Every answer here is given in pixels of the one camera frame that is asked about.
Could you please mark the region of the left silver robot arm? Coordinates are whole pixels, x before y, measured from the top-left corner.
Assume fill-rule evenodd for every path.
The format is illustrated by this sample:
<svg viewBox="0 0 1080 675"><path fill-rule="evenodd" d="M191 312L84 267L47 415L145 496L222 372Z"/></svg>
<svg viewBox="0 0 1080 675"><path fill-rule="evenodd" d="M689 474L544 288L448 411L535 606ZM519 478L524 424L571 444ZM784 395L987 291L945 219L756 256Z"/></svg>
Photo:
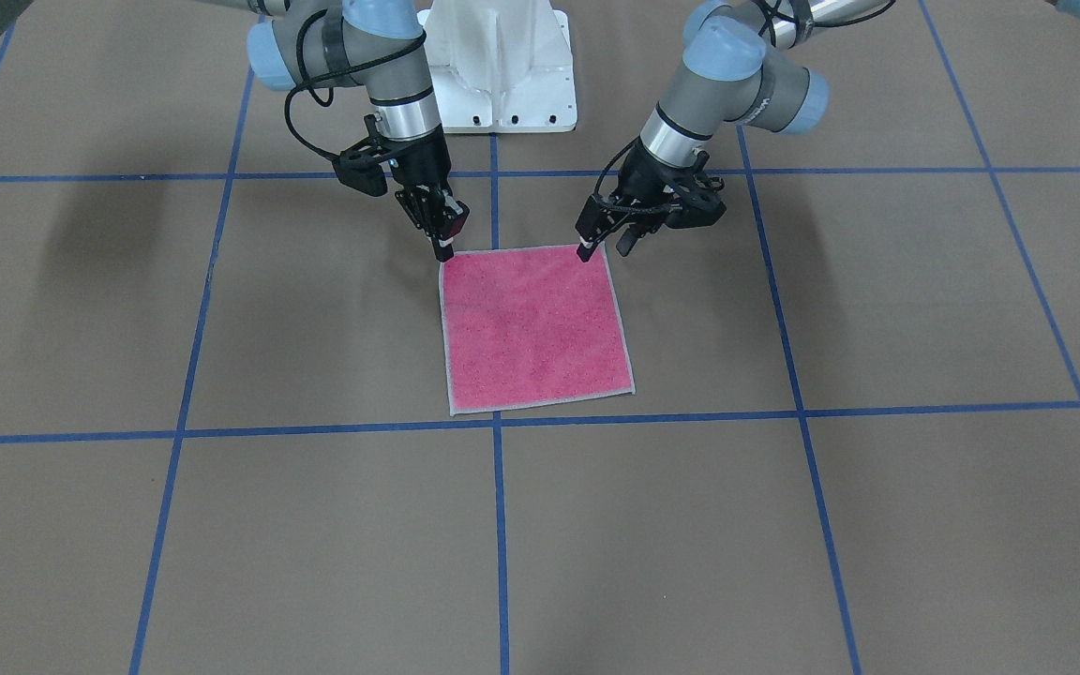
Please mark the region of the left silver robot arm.
<svg viewBox="0 0 1080 675"><path fill-rule="evenodd" d="M592 189L576 222L588 262L617 233L619 255L663 228L708 227L726 213L706 144L725 125L804 134L826 112L822 75L788 59L815 33L875 19L889 1L704 1L681 28L681 63L634 140L610 159L617 183Z"/></svg>

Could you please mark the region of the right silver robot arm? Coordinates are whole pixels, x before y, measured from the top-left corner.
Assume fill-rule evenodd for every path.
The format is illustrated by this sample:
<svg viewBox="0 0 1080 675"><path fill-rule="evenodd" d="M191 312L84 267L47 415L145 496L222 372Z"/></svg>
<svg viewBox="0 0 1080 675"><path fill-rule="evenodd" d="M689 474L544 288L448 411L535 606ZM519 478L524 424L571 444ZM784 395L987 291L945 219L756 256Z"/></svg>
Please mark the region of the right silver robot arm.
<svg viewBox="0 0 1080 675"><path fill-rule="evenodd" d="M303 94L324 107L336 89L360 87L372 102L366 137L345 150L322 149L300 132L294 138L325 158L338 183L364 195L386 195L395 181L411 225L438 262L451 260L469 210L450 187L426 30L411 1L245 1L243 8L264 16L249 30L246 53L254 77L284 94L287 129L294 129L293 102Z"/></svg>

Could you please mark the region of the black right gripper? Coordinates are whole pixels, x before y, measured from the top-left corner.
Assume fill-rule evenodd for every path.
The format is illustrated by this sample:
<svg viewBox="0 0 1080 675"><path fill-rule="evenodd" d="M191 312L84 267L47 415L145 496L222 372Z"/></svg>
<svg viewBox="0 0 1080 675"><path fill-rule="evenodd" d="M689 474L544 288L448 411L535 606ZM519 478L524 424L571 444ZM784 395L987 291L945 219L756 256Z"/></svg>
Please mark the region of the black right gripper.
<svg viewBox="0 0 1080 675"><path fill-rule="evenodd" d="M401 187L396 201L423 232L437 261L454 257L451 247L469 216L468 206L453 195L449 174L453 162L445 137L420 137L416 140L387 140L391 174Z"/></svg>

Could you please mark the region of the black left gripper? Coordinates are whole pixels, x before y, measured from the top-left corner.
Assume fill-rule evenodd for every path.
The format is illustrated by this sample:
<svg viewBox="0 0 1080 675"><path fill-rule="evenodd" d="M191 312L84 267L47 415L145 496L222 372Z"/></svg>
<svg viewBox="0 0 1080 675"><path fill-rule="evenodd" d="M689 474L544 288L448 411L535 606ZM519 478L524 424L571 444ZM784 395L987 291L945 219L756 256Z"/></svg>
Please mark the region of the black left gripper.
<svg viewBox="0 0 1080 675"><path fill-rule="evenodd" d="M622 257L627 257L644 237L659 232L669 219L669 210L664 208L672 195L664 178L669 170L677 168L684 167L669 166L643 141L630 141L611 192L612 203L603 195L589 195L578 215L578 259L588 264L595 249L621 228L615 249Z"/></svg>

